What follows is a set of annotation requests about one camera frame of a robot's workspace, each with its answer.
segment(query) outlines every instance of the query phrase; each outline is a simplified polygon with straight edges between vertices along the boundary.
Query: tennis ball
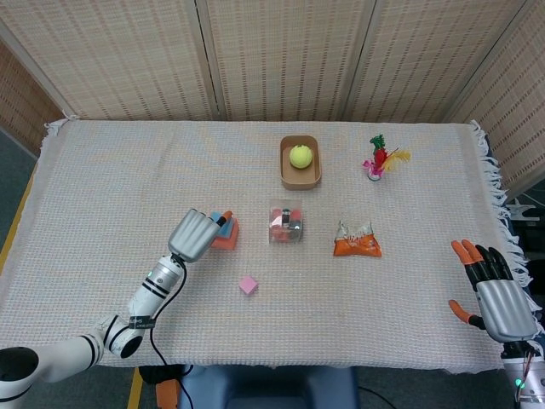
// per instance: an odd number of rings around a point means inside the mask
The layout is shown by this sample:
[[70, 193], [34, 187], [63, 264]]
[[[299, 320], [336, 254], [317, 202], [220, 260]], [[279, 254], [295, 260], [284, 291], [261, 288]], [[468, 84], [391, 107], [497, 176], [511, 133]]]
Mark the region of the tennis ball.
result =
[[307, 145], [297, 145], [291, 148], [290, 163], [297, 169], [305, 169], [313, 161], [313, 150]]

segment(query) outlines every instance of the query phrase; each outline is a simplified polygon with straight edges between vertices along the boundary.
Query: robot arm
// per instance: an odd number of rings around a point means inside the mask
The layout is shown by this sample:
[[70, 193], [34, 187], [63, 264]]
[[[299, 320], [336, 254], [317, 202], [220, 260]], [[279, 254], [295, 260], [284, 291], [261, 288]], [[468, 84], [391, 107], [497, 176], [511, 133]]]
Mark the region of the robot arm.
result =
[[452, 312], [503, 343], [502, 361], [513, 386], [515, 407], [545, 408], [545, 362], [528, 343], [537, 326], [522, 288], [496, 249], [486, 250], [468, 240], [454, 241], [452, 248], [466, 269], [482, 317], [467, 313], [455, 300], [449, 301]]
[[231, 215], [228, 211], [214, 222], [194, 209], [187, 212], [170, 235], [170, 256], [159, 259], [129, 301], [129, 321], [113, 315], [89, 334], [56, 345], [0, 350], [0, 409], [21, 407], [25, 393], [39, 379], [58, 382], [98, 364], [105, 348], [121, 358], [136, 352], [146, 329], [155, 324], [153, 316], [185, 276], [185, 262], [196, 262], [204, 254]]

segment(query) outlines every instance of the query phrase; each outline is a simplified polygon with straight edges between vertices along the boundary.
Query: snack bag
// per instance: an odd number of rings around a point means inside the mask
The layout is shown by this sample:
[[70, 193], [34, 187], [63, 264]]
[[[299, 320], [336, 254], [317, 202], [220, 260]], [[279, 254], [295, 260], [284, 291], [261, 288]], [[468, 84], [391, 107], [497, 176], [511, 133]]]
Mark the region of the snack bag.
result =
[[351, 232], [342, 220], [335, 237], [333, 256], [373, 256], [381, 257], [382, 251], [373, 234], [371, 223], [365, 223], [358, 230]]

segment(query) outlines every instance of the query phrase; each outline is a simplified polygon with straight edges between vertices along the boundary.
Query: table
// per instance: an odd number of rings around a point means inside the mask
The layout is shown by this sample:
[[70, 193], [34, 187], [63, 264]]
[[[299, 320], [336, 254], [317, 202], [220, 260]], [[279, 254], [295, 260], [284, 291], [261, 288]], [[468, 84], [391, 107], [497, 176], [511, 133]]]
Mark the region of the table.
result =
[[[188, 208], [230, 208], [238, 248], [189, 265], [158, 323], [170, 362], [500, 367], [500, 346], [447, 304], [476, 310], [451, 240], [513, 249], [473, 125], [69, 121], [52, 130], [0, 278], [0, 347], [57, 342], [122, 313]], [[371, 183], [361, 163], [379, 133], [413, 160]], [[279, 179], [278, 144], [293, 134], [321, 146], [322, 181], [309, 192]], [[268, 244], [271, 198], [303, 201], [300, 244]], [[340, 218], [370, 218], [383, 258], [332, 257]], [[252, 297], [238, 289], [246, 274], [260, 283]], [[128, 360], [103, 360], [158, 362], [148, 343]]]

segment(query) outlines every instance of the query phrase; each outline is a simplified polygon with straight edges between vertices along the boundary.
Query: yellow feather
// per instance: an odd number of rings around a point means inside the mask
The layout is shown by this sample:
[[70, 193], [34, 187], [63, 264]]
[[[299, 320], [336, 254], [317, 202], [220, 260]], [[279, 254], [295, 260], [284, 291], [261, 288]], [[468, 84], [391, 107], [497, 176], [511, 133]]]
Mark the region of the yellow feather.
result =
[[399, 161], [401, 162], [409, 162], [410, 161], [410, 152], [409, 151], [395, 151], [390, 153], [390, 155], [386, 158], [384, 163], [382, 164], [381, 168], [385, 172], [389, 172], [391, 170], [394, 170]]

